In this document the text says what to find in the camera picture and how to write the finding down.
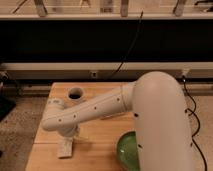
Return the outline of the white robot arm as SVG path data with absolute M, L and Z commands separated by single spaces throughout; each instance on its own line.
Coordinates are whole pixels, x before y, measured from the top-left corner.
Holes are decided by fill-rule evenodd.
M 42 118 L 46 131 L 70 136 L 78 124 L 133 113 L 140 171 L 195 171 L 192 133 L 183 90 L 165 72 L 149 72 L 71 108 L 53 98 Z

